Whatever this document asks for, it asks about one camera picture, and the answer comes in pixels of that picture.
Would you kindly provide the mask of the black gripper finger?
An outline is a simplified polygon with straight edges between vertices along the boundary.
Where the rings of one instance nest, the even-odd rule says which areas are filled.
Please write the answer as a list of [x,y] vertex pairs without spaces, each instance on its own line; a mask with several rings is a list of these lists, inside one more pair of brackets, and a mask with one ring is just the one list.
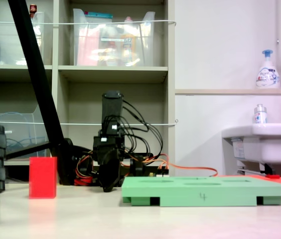
[[99,163],[99,181],[104,192],[111,192],[120,180],[120,157],[117,150],[106,152]]

